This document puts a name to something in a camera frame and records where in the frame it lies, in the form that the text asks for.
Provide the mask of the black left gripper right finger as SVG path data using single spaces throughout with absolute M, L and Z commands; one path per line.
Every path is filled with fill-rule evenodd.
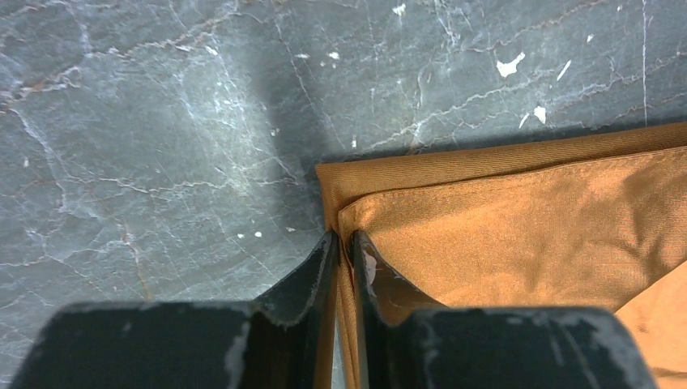
M 369 236 L 351 244 L 363 388 L 653 388 L 625 327 L 591 307 L 450 308 Z

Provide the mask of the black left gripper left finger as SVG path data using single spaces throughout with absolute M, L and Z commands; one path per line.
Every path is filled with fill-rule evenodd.
M 65 306 L 13 388 L 328 388 L 339 239 L 250 301 Z

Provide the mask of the orange cloth napkin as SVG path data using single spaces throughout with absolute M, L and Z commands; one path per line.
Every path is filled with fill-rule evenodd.
M 686 385 L 686 125 L 320 164 L 339 234 L 337 315 L 358 388 L 354 268 L 382 257 L 448 306 L 598 306 L 638 342 L 657 385 Z

